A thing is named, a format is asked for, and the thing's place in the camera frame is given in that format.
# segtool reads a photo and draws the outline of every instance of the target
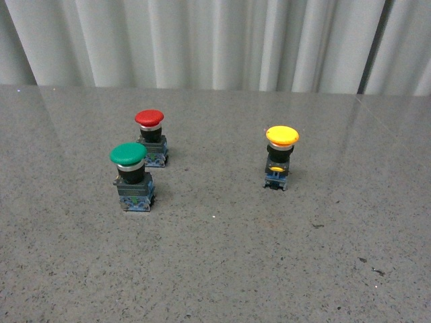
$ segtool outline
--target curtain fold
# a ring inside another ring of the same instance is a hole
[[[0,0],[0,83],[355,94],[385,0]],[[431,2],[395,0],[366,94],[431,94]]]

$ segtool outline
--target red button cap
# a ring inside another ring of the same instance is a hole
[[[144,127],[155,127],[164,118],[159,110],[144,110],[136,114],[135,121]]]

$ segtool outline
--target yellow button cap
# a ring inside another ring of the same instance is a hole
[[[267,138],[276,145],[289,146],[299,140],[299,134],[287,126],[274,126],[267,130]]]

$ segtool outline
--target speckled stone surface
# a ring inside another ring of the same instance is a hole
[[[124,213],[109,153],[148,108],[170,162]],[[431,322],[430,98],[2,85],[0,113],[0,322]]]

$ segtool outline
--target green button cap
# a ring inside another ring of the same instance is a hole
[[[147,155],[147,149],[140,143],[123,143],[110,152],[110,160],[122,166],[139,163]]]

